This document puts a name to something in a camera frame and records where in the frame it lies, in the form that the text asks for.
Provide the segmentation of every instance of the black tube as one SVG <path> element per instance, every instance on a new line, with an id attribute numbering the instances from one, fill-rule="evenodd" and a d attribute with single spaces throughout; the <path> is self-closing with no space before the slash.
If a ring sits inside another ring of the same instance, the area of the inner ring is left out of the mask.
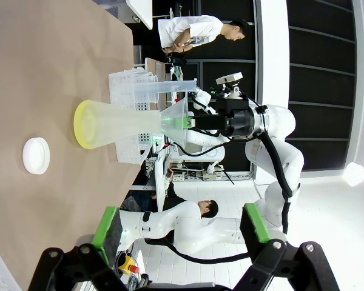
<path id="1" fill-rule="evenodd" d="M 268 136 L 267 131 L 264 131 L 262 134 L 257 136 L 258 139 L 262 141 L 265 145 L 267 152 L 272 160 L 272 165 L 274 166 L 275 174 L 277 176 L 277 180 L 282 189 L 282 195 L 285 199 L 285 204 L 283 205 L 283 209 L 281 211 L 281 224 L 283 227 L 283 233 L 287 234 L 289 228 L 288 214 L 290 209 L 290 202 L 288 202 L 288 198 L 292 197 L 292 191 L 290 189 L 289 184 L 286 181 L 285 173 L 283 172 L 283 167 L 281 166 L 280 157 L 277 149 L 274 146 L 274 143 L 271 141 L 271 138 Z"/>
<path id="2" fill-rule="evenodd" d="M 217 138 L 217 137 L 220 136 L 220 133 L 219 132 L 217 132 L 217 133 L 210 133 L 210 132 L 204 132 L 203 130 L 200 130 L 200 129 L 190 129 L 190 130 L 193 130 L 195 132 L 202 133 L 203 135 L 213 136 L 215 138 Z"/>
<path id="3" fill-rule="evenodd" d="M 178 256 L 193 262 L 193 263 L 198 263 L 198 264 L 204 264 L 204 265 L 211 265 L 211 264 L 220 264 L 220 263 L 229 263 L 229 262 L 234 262 L 234 261 L 238 261 L 239 259 L 246 259 L 249 258 L 249 254 L 248 253 L 239 253 L 238 255 L 234 255 L 234 256 L 227 256 L 224 258 L 216 258 L 216 259 L 198 259 L 198 258 L 194 258 L 192 256 L 188 256 L 185 255 L 183 253 L 180 253 L 179 251 L 177 251 L 177 249 L 166 239 L 163 238 L 163 243 L 169 248 L 171 249 L 174 253 L 176 253 Z"/>
<path id="4" fill-rule="evenodd" d="M 268 136 L 268 133 L 264 131 L 260 135 L 257 136 L 258 139 L 262 141 L 265 145 L 267 152 L 272 160 L 272 165 L 274 166 L 275 174 L 277 176 L 280 187 L 285 193 L 284 199 L 287 201 L 288 198 L 292 197 L 292 191 L 290 189 L 289 184 L 287 184 L 285 173 L 283 173 L 283 167 L 281 166 L 280 157 L 277 149 L 274 146 L 274 143 L 271 141 L 271 138 Z"/>
<path id="5" fill-rule="evenodd" d="M 291 202 L 285 202 L 283 205 L 283 209 L 281 211 L 281 224 L 283 226 L 283 233 L 287 235 L 287 231 L 289 229 L 289 209 L 290 209 Z"/>
<path id="6" fill-rule="evenodd" d="M 176 144 L 177 146 L 180 147 L 181 151 L 187 155 L 187 156 L 202 156 L 202 155 L 205 155 L 206 153 L 209 153 L 211 150 L 214 150 L 214 149 L 217 149 L 218 147 L 222 147 L 222 146 L 226 146 L 227 144 L 229 144 L 231 141 L 229 142 L 224 142 L 223 144 L 218 144 L 214 147 L 211 147 L 209 150 L 206 150 L 205 152 L 203 153 L 196 153 L 196 154 L 193 154 L 193 153 L 188 153 L 187 151 L 185 151 L 182 146 L 180 146 L 179 144 L 177 144 L 176 142 L 174 144 Z"/>

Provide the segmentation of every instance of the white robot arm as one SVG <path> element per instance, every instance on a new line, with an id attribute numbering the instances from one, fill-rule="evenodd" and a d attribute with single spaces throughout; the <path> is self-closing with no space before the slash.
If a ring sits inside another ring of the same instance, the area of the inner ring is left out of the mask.
<path id="1" fill-rule="evenodd" d="M 204 110 L 208 114 L 216 114 L 216 110 L 209 106 L 211 98 L 212 97 L 208 92 L 198 89 L 195 97 L 192 98 L 194 102 L 194 108 L 197 110 Z"/>
<path id="2" fill-rule="evenodd" d="M 303 167 L 302 153 L 284 141 L 295 129 L 294 116 L 286 108 L 260 106 L 247 99 L 223 99 L 218 108 L 220 114 L 191 117 L 192 127 L 218 130 L 227 140 L 238 137 L 248 141 L 245 147 L 248 160 L 278 179 L 268 186 L 265 198 L 256 201 L 255 205 L 271 237 L 286 241 L 283 232 L 287 232 L 287 215 L 300 191 Z M 214 218 L 205 224 L 198 205 L 192 202 L 151 213 L 147 219 L 143 216 L 143 213 L 120 211 L 123 236 L 119 250 L 128 249 L 138 238 L 163 238 L 171 230 L 175 231 L 174 246 L 185 254 L 197 252 L 212 243 L 244 243 L 239 235 L 239 219 Z"/>

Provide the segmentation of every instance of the black wall panel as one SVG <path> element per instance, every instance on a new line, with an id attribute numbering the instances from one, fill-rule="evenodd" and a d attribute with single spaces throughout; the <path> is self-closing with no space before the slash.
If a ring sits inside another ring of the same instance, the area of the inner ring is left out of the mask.
<path id="1" fill-rule="evenodd" d="M 314 0 L 287 0 L 290 26 L 354 40 L 353 13 Z"/>
<path id="2" fill-rule="evenodd" d="M 351 0 L 323 0 L 323 2 L 331 3 L 331 4 L 337 5 L 339 7 L 349 9 L 351 11 L 353 10 Z"/>
<path id="3" fill-rule="evenodd" d="M 289 30 L 290 62 L 355 73 L 355 45 L 327 36 Z"/>
<path id="4" fill-rule="evenodd" d="M 245 155 L 245 143 L 230 143 L 225 147 L 225 158 L 221 162 L 225 171 L 249 171 L 251 162 Z"/>
<path id="5" fill-rule="evenodd" d="M 200 45 L 186 54 L 188 59 L 252 59 L 255 60 L 255 33 L 249 38 L 229 41 L 222 35 L 205 45 Z"/>
<path id="6" fill-rule="evenodd" d="M 353 106 L 355 77 L 290 67 L 290 101 Z"/>
<path id="7" fill-rule="evenodd" d="M 220 20 L 244 18 L 254 22 L 253 0 L 201 0 L 202 15 L 216 16 Z"/>
<path id="8" fill-rule="evenodd" d="M 345 165 L 346 141 L 288 141 L 304 158 L 304 171 L 338 170 Z"/>
<path id="9" fill-rule="evenodd" d="M 352 110 L 289 104 L 297 125 L 292 138 L 349 138 Z"/>
<path id="10" fill-rule="evenodd" d="M 197 84 L 200 84 L 200 74 L 198 72 L 199 66 L 197 64 L 187 63 L 183 67 L 183 79 L 184 80 L 194 80 L 197 78 Z"/>

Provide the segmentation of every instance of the plastic funnel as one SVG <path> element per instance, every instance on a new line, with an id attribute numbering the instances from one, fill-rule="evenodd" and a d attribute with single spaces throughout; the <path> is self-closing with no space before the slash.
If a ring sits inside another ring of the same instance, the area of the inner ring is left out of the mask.
<path id="1" fill-rule="evenodd" d="M 166 81 L 155 83 L 136 83 L 133 85 L 135 94 L 143 93 L 169 93 L 192 92 L 197 89 L 197 80 L 193 81 Z"/>
<path id="2" fill-rule="evenodd" d="M 164 135 L 184 147 L 187 129 L 184 128 L 187 117 L 187 98 L 173 104 L 161 112 L 161 131 Z"/>
<path id="3" fill-rule="evenodd" d="M 85 149 L 111 144 L 139 133 L 159 133 L 160 111 L 136 111 L 98 101 L 83 101 L 75 110 L 74 134 Z"/>

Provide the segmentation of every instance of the person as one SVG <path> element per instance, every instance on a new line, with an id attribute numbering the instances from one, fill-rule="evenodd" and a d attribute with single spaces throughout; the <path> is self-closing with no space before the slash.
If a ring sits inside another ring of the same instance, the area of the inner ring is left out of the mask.
<path id="1" fill-rule="evenodd" d="M 209 15 L 159 19 L 152 30 L 141 24 L 126 25 L 133 32 L 133 44 L 142 45 L 145 56 L 159 61 L 164 61 L 164 53 L 188 52 L 196 46 L 213 41 L 218 35 L 236 41 L 248 38 L 251 34 L 251 26 L 245 19 L 225 24 Z"/>
<path id="2" fill-rule="evenodd" d="M 231 41 L 248 37 L 250 26 L 245 19 L 225 24 L 209 15 L 183 16 L 159 19 L 158 31 L 163 52 L 184 53 L 213 41 L 218 35 Z"/>
<path id="3" fill-rule="evenodd" d="M 171 173 L 169 179 L 172 181 L 174 172 L 171 169 L 169 171 Z M 174 184 L 170 182 L 167 196 L 164 199 L 163 211 L 171 209 L 185 201 L 185 199 L 175 193 Z M 203 200 L 197 204 L 201 211 L 201 217 L 213 218 L 218 213 L 218 205 L 214 200 Z M 157 212 L 157 194 L 155 191 L 130 190 L 120 209 L 134 212 Z"/>

